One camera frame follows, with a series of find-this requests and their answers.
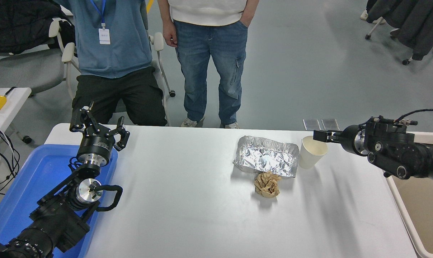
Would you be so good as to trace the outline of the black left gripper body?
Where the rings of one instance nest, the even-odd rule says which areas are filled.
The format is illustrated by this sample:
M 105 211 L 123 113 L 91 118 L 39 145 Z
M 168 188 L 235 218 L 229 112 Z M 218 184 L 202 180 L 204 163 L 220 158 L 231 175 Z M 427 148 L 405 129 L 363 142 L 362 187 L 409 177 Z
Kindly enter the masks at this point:
M 114 137 L 106 137 L 109 131 L 110 129 L 105 126 L 101 126 L 100 131 L 97 131 L 94 127 L 86 127 L 76 156 L 81 158 L 86 154 L 96 154 L 103 158 L 110 158 Z

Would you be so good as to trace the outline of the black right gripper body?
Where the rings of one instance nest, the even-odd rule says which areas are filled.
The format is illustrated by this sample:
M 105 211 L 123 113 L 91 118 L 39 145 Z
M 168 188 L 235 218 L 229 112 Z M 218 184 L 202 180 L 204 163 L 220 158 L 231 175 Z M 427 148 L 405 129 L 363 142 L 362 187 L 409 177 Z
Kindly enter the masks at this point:
M 339 135 L 339 143 L 342 148 L 349 153 L 360 155 L 359 151 L 355 147 L 355 138 L 359 132 L 358 125 L 351 125 L 344 129 Z

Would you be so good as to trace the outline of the standing person's right hand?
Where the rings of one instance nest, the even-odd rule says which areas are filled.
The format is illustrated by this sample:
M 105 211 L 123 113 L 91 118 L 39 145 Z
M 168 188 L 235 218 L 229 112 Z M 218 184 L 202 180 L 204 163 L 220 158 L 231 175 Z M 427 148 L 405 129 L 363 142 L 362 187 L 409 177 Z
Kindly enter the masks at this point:
M 177 30 L 171 19 L 163 21 L 163 36 L 168 46 L 173 48 L 178 47 Z

